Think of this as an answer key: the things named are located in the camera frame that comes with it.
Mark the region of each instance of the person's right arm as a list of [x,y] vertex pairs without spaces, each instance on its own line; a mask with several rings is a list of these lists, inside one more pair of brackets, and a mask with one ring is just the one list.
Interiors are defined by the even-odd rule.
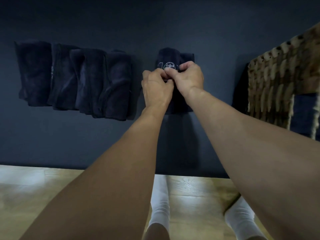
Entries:
[[198,65],[165,69],[222,165],[275,239],[320,235],[320,143],[244,115],[203,90]]

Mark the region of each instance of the basket weave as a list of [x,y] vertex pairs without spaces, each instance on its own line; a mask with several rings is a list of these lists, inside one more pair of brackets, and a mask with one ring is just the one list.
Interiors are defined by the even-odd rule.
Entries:
[[251,60],[248,115],[290,129],[294,95],[317,93],[311,138],[319,127],[320,23]]

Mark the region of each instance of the table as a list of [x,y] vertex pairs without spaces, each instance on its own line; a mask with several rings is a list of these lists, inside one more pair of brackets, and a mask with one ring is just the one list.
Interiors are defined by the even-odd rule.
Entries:
[[[159,49],[193,52],[204,88],[231,104],[244,65],[317,23],[319,6],[320,0],[2,0],[0,164],[85,169],[144,108],[139,85],[136,112],[125,122],[28,107],[18,99],[13,41],[121,49],[137,58],[136,81],[154,69]],[[165,116],[156,173],[228,177],[194,113]]]

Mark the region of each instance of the bare skin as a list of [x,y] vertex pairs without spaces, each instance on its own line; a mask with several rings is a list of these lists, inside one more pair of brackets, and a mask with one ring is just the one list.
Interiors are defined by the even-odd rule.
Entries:
[[203,90],[198,65],[144,71],[146,108],[122,138],[42,211],[22,240],[141,239],[160,125],[174,79],[230,178],[275,240],[316,239],[320,144],[243,115]]

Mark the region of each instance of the person's right hand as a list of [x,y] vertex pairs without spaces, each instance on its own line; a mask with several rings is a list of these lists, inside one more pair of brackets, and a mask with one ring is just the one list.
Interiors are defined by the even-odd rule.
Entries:
[[180,70],[184,72],[178,72],[173,68],[165,68],[165,72],[171,78],[174,79],[179,92],[182,96],[188,100],[190,91],[193,88],[203,89],[204,77],[201,68],[193,61],[188,61],[179,66]]

